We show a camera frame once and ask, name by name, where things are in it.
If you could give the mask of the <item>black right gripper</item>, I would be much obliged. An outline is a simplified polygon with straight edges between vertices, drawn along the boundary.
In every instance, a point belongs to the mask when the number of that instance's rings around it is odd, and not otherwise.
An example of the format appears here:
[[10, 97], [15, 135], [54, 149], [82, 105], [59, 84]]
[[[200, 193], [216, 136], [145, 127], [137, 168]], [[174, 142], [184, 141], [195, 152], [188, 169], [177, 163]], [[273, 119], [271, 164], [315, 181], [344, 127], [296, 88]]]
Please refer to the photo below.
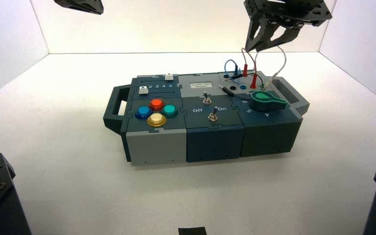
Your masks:
[[[332, 19], [332, 14], [323, 0], [246, 0], [243, 5], [250, 18], [245, 50], [263, 51], [289, 43], [296, 39], [301, 28], [291, 28], [310, 24], [320, 26]], [[278, 23], [287, 29], [275, 39], [271, 39]]]

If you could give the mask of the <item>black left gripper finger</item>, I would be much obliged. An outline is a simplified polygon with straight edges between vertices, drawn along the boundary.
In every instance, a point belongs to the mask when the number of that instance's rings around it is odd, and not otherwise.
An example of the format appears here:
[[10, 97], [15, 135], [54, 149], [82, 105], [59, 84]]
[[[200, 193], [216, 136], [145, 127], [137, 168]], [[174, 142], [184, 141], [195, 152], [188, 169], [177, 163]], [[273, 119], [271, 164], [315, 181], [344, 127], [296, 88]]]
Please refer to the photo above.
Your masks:
[[61, 7], [101, 15], [104, 6], [101, 0], [54, 0]]

